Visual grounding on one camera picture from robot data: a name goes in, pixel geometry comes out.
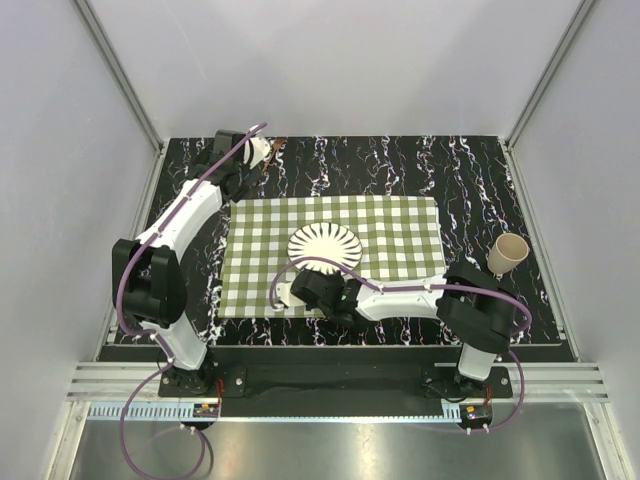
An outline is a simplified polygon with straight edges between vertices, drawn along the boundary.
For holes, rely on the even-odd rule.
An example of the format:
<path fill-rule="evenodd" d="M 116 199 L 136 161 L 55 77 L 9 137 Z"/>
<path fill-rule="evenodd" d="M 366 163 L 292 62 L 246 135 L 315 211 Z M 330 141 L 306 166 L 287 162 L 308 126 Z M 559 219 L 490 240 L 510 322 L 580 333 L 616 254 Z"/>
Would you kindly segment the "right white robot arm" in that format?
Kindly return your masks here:
<path fill-rule="evenodd" d="M 374 281 L 336 262 L 328 272 L 304 268 L 291 282 L 275 287 L 273 301 L 286 308 L 318 310 L 332 323 L 363 328 L 392 317 L 438 320 L 462 342 L 454 384 L 476 396 L 490 383 L 497 356 L 511 338 L 528 329 L 528 307 L 500 282 L 468 262 L 456 262 L 442 275 L 404 281 Z"/>

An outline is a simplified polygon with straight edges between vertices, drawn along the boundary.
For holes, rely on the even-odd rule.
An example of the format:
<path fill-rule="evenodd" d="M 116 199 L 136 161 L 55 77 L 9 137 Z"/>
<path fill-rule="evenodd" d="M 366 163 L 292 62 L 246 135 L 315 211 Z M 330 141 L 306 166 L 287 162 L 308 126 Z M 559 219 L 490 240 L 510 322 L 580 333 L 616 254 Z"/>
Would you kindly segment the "green checkered cloth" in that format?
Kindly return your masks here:
<path fill-rule="evenodd" d="M 436 201 L 417 196 L 329 196 L 243 200 L 231 209 L 221 269 L 222 318 L 302 316 L 301 308 L 277 312 L 269 288 L 288 261 L 287 244 L 300 228 L 332 223 L 360 241 L 355 271 L 380 281 L 441 275 L 446 270 Z"/>

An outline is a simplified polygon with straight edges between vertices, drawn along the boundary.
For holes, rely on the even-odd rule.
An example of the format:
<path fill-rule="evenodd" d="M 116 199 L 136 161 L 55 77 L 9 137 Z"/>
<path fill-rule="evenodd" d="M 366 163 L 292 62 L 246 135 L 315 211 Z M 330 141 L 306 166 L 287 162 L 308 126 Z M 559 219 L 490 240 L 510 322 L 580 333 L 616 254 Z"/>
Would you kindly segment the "right aluminium frame post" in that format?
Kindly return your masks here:
<path fill-rule="evenodd" d="M 519 139 L 524 133 L 524 130 L 534 116 L 547 90 L 551 86 L 557 73 L 569 55 L 570 50 L 576 43 L 581 31 L 585 27 L 598 4 L 598 0 L 581 0 L 578 3 L 575 12 L 570 18 L 568 25 L 543 69 L 542 74 L 523 107 L 523 110 L 518 116 L 509 135 L 505 138 L 505 145 L 508 149 L 513 149 L 517 145 Z"/>

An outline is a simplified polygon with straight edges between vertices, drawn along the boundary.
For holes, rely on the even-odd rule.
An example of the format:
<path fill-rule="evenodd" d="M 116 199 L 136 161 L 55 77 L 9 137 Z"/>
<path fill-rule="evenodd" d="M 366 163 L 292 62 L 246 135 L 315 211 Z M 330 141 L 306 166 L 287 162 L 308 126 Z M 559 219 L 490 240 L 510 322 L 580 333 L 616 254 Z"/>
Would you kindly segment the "white blue striped plate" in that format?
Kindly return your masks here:
<path fill-rule="evenodd" d="M 287 243 L 291 262 L 306 258 L 296 265 L 298 269 L 332 274 L 338 270 L 322 258 L 339 263 L 349 270 L 355 269 L 363 256 L 359 238 L 347 227 L 331 222 L 307 224 L 296 230 Z"/>

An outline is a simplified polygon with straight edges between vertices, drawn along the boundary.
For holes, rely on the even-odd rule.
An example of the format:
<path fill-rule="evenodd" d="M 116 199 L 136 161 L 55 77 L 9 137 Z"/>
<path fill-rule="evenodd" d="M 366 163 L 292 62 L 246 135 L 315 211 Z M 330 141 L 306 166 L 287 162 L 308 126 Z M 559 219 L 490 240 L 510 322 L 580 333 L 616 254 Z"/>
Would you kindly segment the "beige paper cup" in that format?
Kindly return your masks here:
<path fill-rule="evenodd" d="M 487 260 L 488 269 L 495 275 L 503 275 L 515 269 L 529 255 L 527 241 L 515 233 L 501 234 L 491 248 Z"/>

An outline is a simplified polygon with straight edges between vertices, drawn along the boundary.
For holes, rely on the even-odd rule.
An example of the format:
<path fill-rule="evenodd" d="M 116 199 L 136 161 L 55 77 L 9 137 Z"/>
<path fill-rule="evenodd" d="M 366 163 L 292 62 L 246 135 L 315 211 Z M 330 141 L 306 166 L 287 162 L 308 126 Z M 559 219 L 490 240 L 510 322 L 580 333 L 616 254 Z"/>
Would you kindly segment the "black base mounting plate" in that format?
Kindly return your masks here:
<path fill-rule="evenodd" d="M 223 385 L 230 398 L 268 388 L 355 389 L 421 388 L 449 399 L 509 399 L 513 395 L 507 368 L 493 363 L 486 380 L 458 372 L 459 347 L 216 347 L 199 373 L 176 368 L 160 380 L 162 397 L 208 396 Z"/>

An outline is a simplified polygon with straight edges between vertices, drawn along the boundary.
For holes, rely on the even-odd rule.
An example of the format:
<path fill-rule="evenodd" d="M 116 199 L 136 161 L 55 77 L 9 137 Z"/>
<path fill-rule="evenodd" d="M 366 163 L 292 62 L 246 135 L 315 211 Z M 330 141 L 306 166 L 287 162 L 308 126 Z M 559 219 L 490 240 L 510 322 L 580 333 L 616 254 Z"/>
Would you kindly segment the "aluminium front rail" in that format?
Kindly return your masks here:
<path fill-rule="evenodd" d="M 507 368 L 513 395 L 449 399 L 421 388 L 268 388 L 230 398 L 216 380 L 208 396 L 162 397 L 164 370 L 154 363 L 86 362 L 77 366 L 67 397 L 85 401 L 102 420 L 180 422 L 458 423 L 467 405 L 491 408 L 494 416 L 517 413 L 526 403 L 605 403 L 599 369 L 590 363 L 498 363 Z"/>

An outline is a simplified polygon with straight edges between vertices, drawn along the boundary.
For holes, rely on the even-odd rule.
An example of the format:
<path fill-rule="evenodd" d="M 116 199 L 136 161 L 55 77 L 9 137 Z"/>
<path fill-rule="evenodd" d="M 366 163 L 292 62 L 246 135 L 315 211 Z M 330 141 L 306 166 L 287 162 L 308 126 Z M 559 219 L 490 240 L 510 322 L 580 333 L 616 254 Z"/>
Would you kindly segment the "brown wooden fork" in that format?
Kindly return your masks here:
<path fill-rule="evenodd" d="M 275 159 L 276 154 L 280 151 L 280 149 L 286 143 L 287 143 L 287 138 L 286 137 L 278 137 L 273 141 L 271 152 L 270 152 L 268 158 L 265 160 L 264 165 L 263 165 L 263 169 L 262 169 L 263 173 L 266 172 L 266 170 L 269 168 L 269 166 L 271 165 L 271 163 Z"/>

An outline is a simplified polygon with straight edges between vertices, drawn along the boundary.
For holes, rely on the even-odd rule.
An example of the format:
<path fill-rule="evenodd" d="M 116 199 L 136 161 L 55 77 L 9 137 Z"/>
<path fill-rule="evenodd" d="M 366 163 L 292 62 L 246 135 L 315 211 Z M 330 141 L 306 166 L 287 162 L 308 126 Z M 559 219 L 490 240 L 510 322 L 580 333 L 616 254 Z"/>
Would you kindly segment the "left aluminium frame post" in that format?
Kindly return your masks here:
<path fill-rule="evenodd" d="M 150 116 L 147 114 L 133 84 L 131 83 L 124 67 L 118 58 L 116 50 L 110 41 L 107 32 L 102 25 L 91 1 L 71 0 L 87 33 L 94 43 L 100 57 L 108 69 L 117 89 L 122 95 L 136 124 L 150 145 L 152 151 L 158 156 L 163 148 L 164 140 L 157 132 Z"/>

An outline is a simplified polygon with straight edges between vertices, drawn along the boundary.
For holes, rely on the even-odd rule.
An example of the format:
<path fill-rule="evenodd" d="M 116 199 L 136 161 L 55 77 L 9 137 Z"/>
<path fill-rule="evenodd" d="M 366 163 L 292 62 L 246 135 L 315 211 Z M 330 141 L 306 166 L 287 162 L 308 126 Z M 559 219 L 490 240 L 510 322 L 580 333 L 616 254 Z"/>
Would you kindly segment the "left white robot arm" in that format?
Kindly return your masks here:
<path fill-rule="evenodd" d="M 215 386 L 216 372 L 204 364 L 207 347 L 186 314 L 187 287 L 181 260 L 204 224 L 225 204 L 238 202 L 259 182 L 272 150 L 258 133 L 219 130 L 204 148 L 177 197 L 135 239 L 112 248 L 112 295 L 121 331 L 146 336 L 165 353 L 171 367 L 182 370 L 181 384 L 196 396 Z"/>

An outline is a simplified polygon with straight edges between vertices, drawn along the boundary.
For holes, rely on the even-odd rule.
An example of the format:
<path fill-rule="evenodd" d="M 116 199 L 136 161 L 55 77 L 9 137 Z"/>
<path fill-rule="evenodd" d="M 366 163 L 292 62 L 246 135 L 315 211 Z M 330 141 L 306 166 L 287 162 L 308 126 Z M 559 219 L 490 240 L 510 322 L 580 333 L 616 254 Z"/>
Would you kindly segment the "aluminium frame post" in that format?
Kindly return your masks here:
<path fill-rule="evenodd" d="M 568 25 L 543 69 L 542 74 L 523 107 L 523 110 L 518 116 L 509 135 L 505 138 L 505 145 L 508 149 L 513 149 L 517 145 L 519 139 L 524 133 L 524 130 L 534 116 L 547 90 L 551 86 L 557 73 L 569 55 L 570 50 L 576 43 L 581 31 L 585 27 L 598 4 L 598 0 L 581 0 L 578 3 L 575 12 L 570 18 Z"/>
<path fill-rule="evenodd" d="M 131 83 L 124 67 L 118 58 L 116 50 L 110 41 L 107 32 L 102 25 L 91 1 L 71 0 L 87 33 L 94 43 L 100 57 L 108 69 L 117 89 L 122 95 L 136 124 L 150 145 L 152 151 L 158 156 L 163 148 L 164 140 L 157 132 L 150 116 L 147 114 L 133 84 Z"/>

